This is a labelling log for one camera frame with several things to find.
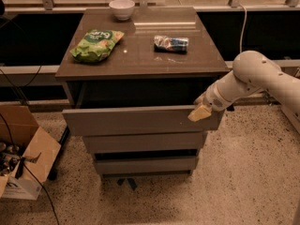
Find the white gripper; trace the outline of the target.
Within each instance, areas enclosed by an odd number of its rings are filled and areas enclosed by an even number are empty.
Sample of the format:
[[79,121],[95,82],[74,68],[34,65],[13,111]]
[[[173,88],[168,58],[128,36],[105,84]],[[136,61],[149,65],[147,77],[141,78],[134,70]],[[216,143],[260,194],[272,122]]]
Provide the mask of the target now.
[[197,122],[209,117],[213,111],[223,111],[244,94],[244,83],[234,75],[226,75],[211,84],[207,90],[194,100],[198,105],[188,119]]

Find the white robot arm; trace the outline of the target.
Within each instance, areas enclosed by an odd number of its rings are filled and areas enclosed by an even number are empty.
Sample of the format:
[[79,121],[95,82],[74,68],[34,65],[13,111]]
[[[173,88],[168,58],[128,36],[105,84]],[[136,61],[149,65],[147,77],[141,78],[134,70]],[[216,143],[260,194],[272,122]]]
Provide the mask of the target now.
[[298,79],[242,52],[197,102],[224,117],[201,153],[196,225],[299,225]]

